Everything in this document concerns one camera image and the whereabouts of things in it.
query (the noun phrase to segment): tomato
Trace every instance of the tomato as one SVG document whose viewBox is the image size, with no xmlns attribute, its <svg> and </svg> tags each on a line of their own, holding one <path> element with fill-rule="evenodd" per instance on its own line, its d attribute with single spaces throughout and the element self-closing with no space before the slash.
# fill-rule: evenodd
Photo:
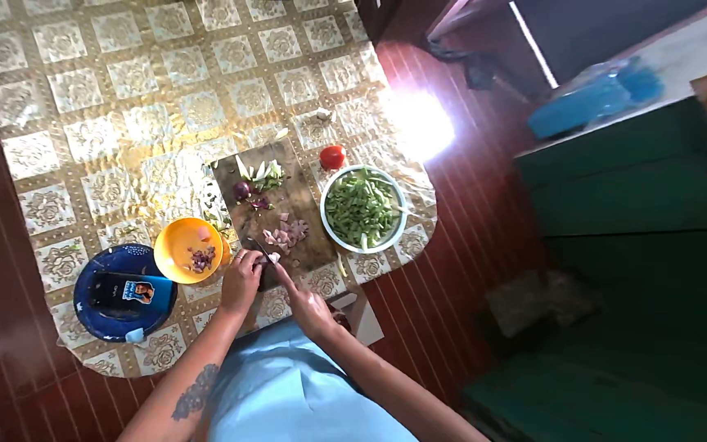
<svg viewBox="0 0 707 442">
<path fill-rule="evenodd" d="M 329 146 L 320 151 L 319 158 L 324 169 L 339 169 L 346 160 L 346 150 L 342 146 Z"/>
</svg>

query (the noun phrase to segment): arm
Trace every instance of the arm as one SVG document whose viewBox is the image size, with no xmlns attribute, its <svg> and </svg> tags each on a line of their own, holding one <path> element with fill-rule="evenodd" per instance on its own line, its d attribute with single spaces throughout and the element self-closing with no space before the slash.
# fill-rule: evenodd
<svg viewBox="0 0 707 442">
<path fill-rule="evenodd" d="M 203 332 L 124 428 L 119 442 L 189 440 L 214 387 L 222 359 L 258 290 L 262 253 L 240 250 L 223 277 L 220 306 Z"/>
<path fill-rule="evenodd" d="M 471 424 L 340 327 L 317 294 L 297 289 L 277 265 L 290 308 L 302 331 L 419 440 L 486 442 Z"/>
</svg>

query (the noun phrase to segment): tablecloth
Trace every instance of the tablecloth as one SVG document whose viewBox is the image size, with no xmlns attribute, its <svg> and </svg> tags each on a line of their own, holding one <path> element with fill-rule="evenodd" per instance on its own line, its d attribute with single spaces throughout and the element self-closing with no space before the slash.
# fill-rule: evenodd
<svg viewBox="0 0 707 442">
<path fill-rule="evenodd" d="M 214 314 L 225 266 L 180 286 L 163 327 L 139 344 L 91 336 L 72 305 L 90 257 L 152 245 L 163 226 L 227 212 L 208 165 L 288 128 L 313 196 L 330 144 L 381 167 L 409 199 L 396 246 L 300 277 L 329 298 L 411 260 L 433 233 L 435 192 L 404 149 L 387 80 L 353 2 L 0 0 L 0 137 L 59 345 L 117 377 L 170 367 Z M 315 117 L 319 107 L 335 121 Z M 234 249 L 236 232 L 223 234 Z M 260 293 L 241 334 L 290 315 Z"/>
</svg>

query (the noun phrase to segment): blue plate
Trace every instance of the blue plate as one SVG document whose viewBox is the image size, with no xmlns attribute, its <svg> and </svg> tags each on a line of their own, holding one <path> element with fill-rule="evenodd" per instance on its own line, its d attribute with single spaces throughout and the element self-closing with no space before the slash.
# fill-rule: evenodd
<svg viewBox="0 0 707 442">
<path fill-rule="evenodd" d="M 154 250 L 149 246 L 124 244 L 106 248 L 95 255 L 84 266 L 73 291 L 75 315 L 93 336 L 107 342 L 124 342 L 124 335 L 128 332 L 143 328 L 144 335 L 148 335 L 162 326 L 162 323 L 171 315 L 173 303 L 176 302 L 176 284 L 173 284 L 173 289 L 171 290 L 171 301 L 168 305 L 168 311 L 163 313 L 145 311 L 143 315 L 130 321 L 103 316 L 99 311 L 89 306 L 92 300 L 94 273 L 98 271 L 162 276 L 160 269 L 155 264 Z"/>
</svg>

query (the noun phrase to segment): finger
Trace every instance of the finger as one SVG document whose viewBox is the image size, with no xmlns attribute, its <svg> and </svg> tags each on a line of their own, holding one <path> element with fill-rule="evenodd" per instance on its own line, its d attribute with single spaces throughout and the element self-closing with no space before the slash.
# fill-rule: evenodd
<svg viewBox="0 0 707 442">
<path fill-rule="evenodd" d="M 255 265 L 255 260 L 260 258 L 261 256 L 263 256 L 263 253 L 259 252 L 258 250 L 248 250 L 248 252 L 241 259 L 239 265 L 252 271 L 252 268 Z"/>
<path fill-rule="evenodd" d="M 260 279 L 261 273 L 263 272 L 263 264 L 256 264 L 253 268 L 253 276 Z"/>
<path fill-rule="evenodd" d="M 285 271 L 285 267 L 283 267 L 282 264 L 275 263 L 274 270 L 277 271 L 277 282 L 279 282 L 282 287 L 285 287 L 285 289 L 288 290 L 289 295 L 296 294 L 296 292 L 299 291 L 296 288 L 294 282 L 290 279 L 290 276 L 288 276 L 288 272 Z"/>
<path fill-rule="evenodd" d="M 236 267 L 239 266 L 239 263 L 242 261 L 242 258 L 244 255 L 249 252 L 246 248 L 240 248 L 238 252 L 236 252 L 236 256 L 233 257 L 231 260 L 231 266 Z"/>
</svg>

